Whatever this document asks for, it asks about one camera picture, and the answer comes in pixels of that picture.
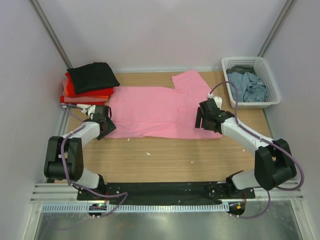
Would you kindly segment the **pink t-shirt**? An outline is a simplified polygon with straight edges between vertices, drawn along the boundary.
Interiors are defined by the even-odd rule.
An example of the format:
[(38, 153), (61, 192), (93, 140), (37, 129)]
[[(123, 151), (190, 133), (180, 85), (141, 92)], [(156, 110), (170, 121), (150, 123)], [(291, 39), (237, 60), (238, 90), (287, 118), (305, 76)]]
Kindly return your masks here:
[(119, 86), (110, 98), (113, 139), (220, 139), (220, 133), (196, 128), (199, 104), (207, 99), (209, 85), (195, 70), (173, 76), (173, 88)]

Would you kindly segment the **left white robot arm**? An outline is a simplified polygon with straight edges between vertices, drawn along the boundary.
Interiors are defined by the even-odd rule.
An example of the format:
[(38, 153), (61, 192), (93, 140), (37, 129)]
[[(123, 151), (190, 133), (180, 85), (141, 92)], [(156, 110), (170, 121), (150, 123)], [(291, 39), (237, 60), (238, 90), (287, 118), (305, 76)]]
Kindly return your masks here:
[(63, 103), (61, 108), (72, 114), (70, 109), (79, 109), (87, 116), (80, 120), (80, 127), (48, 140), (44, 163), (44, 175), (52, 180), (66, 180), (79, 191), (85, 190), (95, 200), (106, 194), (104, 179), (84, 166), (83, 147), (91, 140), (101, 140), (116, 129), (112, 122), (112, 110), (107, 105)]

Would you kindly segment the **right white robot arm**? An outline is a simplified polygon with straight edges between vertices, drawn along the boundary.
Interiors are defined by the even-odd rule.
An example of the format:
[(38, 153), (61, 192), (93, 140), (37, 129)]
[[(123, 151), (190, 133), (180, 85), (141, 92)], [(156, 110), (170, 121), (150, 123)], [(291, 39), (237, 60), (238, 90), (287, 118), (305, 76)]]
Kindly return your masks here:
[(242, 170), (226, 178), (225, 192), (231, 198), (237, 198), (249, 188), (270, 191), (297, 176), (285, 140), (273, 140), (243, 125), (235, 114), (221, 110), (214, 98), (199, 103), (195, 127), (228, 136), (253, 154), (253, 170)]

